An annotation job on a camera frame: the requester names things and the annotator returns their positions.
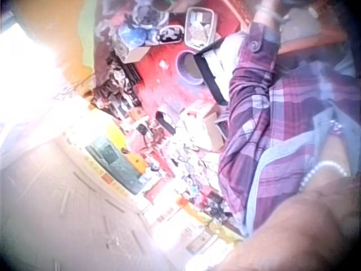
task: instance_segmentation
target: shirt sleeve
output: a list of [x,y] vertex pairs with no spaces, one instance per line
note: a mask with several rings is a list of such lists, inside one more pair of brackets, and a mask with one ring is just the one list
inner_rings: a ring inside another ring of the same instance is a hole
[[219,164],[219,184],[238,216],[245,211],[259,157],[269,143],[268,90],[279,47],[279,33],[253,23],[230,82],[228,138]]

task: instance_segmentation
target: person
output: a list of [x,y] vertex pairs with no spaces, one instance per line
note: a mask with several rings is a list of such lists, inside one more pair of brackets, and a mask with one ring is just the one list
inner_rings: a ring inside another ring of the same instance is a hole
[[263,0],[230,82],[219,185],[250,237],[217,270],[324,270],[360,237],[360,85],[350,54],[275,80],[282,0]]

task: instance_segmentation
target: white tiled floor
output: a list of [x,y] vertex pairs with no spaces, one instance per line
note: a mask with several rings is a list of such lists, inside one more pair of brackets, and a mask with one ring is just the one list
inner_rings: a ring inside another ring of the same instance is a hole
[[54,270],[54,259],[62,271],[174,270],[138,216],[89,180],[53,142],[1,172],[1,229],[1,254],[18,270]]

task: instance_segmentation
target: purple plaid shirt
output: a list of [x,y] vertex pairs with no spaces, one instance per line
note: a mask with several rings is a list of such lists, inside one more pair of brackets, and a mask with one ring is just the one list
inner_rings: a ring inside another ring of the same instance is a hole
[[351,162],[357,160],[352,148],[359,152],[356,141],[361,135],[357,80],[315,61],[275,81],[280,41],[277,34],[267,38],[269,31],[253,23],[240,49],[230,82],[228,138],[219,165],[222,194],[248,233],[297,193],[317,161],[330,120],[337,118],[345,126]]

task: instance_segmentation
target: clear plastic container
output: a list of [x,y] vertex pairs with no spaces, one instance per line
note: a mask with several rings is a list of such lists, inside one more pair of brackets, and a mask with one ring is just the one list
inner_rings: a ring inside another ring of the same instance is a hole
[[[191,14],[193,12],[202,12],[204,14],[211,14],[212,19],[210,22],[210,32],[209,32],[209,36],[208,36],[208,40],[202,45],[202,46],[198,46],[194,43],[191,42],[191,34],[189,32],[189,28],[191,26]],[[196,50],[202,50],[203,48],[207,47],[208,45],[212,44],[214,42],[215,39],[215,33],[217,30],[217,21],[218,21],[218,15],[211,9],[209,8],[204,8],[204,7],[190,7],[187,11],[187,16],[186,16],[186,26],[185,26],[185,34],[184,34],[184,43],[193,49]]]

